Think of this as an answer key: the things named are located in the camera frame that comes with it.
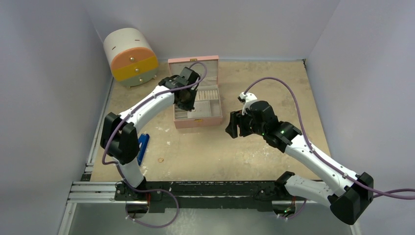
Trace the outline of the pink jewelry box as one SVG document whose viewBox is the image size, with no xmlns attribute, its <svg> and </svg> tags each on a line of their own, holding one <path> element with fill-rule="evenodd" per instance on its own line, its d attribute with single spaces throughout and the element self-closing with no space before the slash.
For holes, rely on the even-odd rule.
<svg viewBox="0 0 415 235">
<path fill-rule="evenodd" d="M 177 129 L 220 125 L 223 121 L 221 97 L 218 86 L 219 56 L 199 56 L 168 59 L 171 75 L 178 74 L 184 67 L 190 67 L 199 75 L 207 74 L 197 89 L 194 110 L 185 111 L 174 107 L 174 124 Z"/>
</svg>

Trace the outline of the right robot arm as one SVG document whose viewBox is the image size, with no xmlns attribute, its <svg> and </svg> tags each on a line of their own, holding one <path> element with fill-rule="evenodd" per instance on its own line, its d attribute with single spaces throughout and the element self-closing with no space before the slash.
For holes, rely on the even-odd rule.
<svg viewBox="0 0 415 235">
<path fill-rule="evenodd" d="M 256 101 L 245 110 L 232 111 L 225 129 L 233 139 L 260 135 L 266 143 L 293 157 L 315 173 L 322 182 L 306 180 L 294 173 L 281 176 L 275 185 L 276 196 L 299 196 L 330 208 L 342 222 L 353 225 L 373 201 L 374 179 L 358 174 L 335 162 L 324 152 L 308 146 L 304 134 L 293 124 L 278 120 L 266 101 Z"/>
</svg>

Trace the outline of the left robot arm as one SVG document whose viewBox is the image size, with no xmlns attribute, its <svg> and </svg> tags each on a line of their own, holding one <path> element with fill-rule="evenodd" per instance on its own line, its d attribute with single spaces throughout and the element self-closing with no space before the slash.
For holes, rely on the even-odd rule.
<svg viewBox="0 0 415 235">
<path fill-rule="evenodd" d="M 195 95 L 207 72 L 198 74 L 184 67 L 180 74 L 162 79 L 144 99 L 121 112 L 108 113 L 104 118 L 100 145 L 104 150 L 103 165 L 115 165 L 127 194 L 133 200 L 142 199 L 146 189 L 137 156 L 140 152 L 139 131 L 166 108 L 177 105 L 186 111 L 194 108 Z"/>
</svg>

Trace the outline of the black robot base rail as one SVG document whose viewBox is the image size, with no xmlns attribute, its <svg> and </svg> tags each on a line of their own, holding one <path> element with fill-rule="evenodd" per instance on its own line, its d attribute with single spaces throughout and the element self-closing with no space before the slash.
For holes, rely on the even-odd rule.
<svg viewBox="0 0 415 235">
<path fill-rule="evenodd" d="M 127 211 L 164 213 L 166 209 L 255 209 L 288 216 L 296 212 L 300 198 L 291 196 L 276 181 L 146 181 L 150 193 L 131 191 L 115 184 L 115 200 L 126 202 Z"/>
</svg>

